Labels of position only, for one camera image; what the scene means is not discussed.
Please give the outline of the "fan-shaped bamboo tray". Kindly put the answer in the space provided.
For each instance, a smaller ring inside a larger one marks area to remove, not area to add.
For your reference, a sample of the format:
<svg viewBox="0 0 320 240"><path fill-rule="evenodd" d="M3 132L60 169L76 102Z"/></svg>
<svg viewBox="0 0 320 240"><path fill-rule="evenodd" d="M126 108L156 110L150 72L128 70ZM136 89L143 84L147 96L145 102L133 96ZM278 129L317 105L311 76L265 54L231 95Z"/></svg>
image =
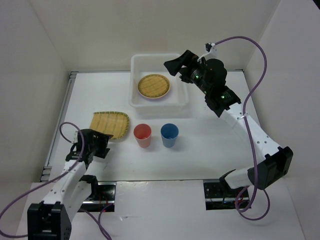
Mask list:
<svg viewBox="0 0 320 240"><path fill-rule="evenodd" d="M130 125L130 118L124 112L100 111L94 112L90 129L113 135L112 140L119 140L126 136Z"/></svg>

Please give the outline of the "purple plastic plate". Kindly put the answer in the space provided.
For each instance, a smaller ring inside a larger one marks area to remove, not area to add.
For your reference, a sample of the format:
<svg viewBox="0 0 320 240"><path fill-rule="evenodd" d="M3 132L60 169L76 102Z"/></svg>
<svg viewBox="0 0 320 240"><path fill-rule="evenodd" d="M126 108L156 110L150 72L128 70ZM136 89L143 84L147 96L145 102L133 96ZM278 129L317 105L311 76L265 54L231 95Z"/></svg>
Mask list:
<svg viewBox="0 0 320 240"><path fill-rule="evenodd" d="M156 102L156 101L166 101L168 98L171 97L171 94L170 93L166 93L164 95L161 95L161 96L158 96L158 97L147 97L147 96L144 96L144 95L140 95L143 99L147 100L147 101L153 101L153 102Z"/></svg>

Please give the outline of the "blue plastic cup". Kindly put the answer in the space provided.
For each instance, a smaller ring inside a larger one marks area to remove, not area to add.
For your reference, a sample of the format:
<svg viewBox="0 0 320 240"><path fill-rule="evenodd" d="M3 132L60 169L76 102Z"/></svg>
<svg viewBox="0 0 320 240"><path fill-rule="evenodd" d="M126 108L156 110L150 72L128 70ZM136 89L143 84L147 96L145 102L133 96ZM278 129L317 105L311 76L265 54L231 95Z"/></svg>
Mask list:
<svg viewBox="0 0 320 240"><path fill-rule="evenodd" d="M175 145L179 135L178 127L173 123L166 123L160 129L162 143L166 148L171 148Z"/></svg>

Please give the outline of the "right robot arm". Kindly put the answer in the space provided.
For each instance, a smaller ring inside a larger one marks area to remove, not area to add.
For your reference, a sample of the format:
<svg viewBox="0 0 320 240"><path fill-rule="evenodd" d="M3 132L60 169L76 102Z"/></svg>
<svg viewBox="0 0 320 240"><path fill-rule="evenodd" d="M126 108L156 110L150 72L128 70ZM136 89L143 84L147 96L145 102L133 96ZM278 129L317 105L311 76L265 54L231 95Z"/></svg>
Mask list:
<svg viewBox="0 0 320 240"><path fill-rule="evenodd" d="M223 196L231 196L240 187L256 185L264 190L288 173L293 151L272 140L243 109L240 98L226 85L227 70L222 61L199 58L186 50L163 65L170 75L179 74L182 82L196 85L207 106L254 149L256 166L231 170L220 178Z"/></svg>

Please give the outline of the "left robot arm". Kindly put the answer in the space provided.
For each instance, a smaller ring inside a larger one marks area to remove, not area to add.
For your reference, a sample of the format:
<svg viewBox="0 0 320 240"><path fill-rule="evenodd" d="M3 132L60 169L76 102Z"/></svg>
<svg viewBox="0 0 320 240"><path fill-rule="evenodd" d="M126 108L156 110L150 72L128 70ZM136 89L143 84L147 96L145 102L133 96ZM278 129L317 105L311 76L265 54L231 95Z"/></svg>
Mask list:
<svg viewBox="0 0 320 240"><path fill-rule="evenodd" d="M110 134L82 129L77 141L65 158L60 179L40 203L32 203L27 210L27 238L29 240L68 240L72 221L83 202L99 196L97 177L87 174L94 157L104 159Z"/></svg>

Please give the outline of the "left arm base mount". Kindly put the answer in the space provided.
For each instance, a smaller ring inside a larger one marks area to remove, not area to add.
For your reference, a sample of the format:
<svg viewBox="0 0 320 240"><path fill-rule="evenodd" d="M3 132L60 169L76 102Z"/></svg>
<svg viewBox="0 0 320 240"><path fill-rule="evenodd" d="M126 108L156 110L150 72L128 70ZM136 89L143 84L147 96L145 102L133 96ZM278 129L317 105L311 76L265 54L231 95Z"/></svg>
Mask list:
<svg viewBox="0 0 320 240"><path fill-rule="evenodd" d="M101 181L98 182L98 187L95 195L88 197L81 205L81 210L86 210L90 213L98 212L114 212L116 199L116 182Z"/></svg>

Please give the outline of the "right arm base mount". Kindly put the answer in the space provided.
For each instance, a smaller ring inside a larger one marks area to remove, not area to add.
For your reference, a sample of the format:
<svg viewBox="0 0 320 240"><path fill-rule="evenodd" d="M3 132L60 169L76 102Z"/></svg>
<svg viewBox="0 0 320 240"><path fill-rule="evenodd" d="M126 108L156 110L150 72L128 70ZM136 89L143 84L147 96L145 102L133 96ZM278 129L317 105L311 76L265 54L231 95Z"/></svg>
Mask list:
<svg viewBox="0 0 320 240"><path fill-rule="evenodd" d="M236 199L240 203L239 208L244 209L249 204L250 197L247 190L238 197L242 189L243 187L231 189L218 179L204 180L203 190L206 210L233 210L236 208Z"/></svg>

